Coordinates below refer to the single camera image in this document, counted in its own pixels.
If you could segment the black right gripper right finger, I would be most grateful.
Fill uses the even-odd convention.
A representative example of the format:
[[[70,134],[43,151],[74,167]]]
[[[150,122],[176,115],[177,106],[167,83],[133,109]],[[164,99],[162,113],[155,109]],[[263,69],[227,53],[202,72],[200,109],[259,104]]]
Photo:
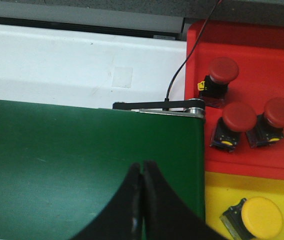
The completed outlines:
[[[143,208],[148,240],[224,240],[176,194],[155,161],[143,164]]]

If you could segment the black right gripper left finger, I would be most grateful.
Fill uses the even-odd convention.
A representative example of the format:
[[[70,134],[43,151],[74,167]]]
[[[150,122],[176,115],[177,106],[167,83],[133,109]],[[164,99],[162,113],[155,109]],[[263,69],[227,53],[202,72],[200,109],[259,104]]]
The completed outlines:
[[[103,210],[73,240],[140,240],[142,238],[142,175],[133,163]]]

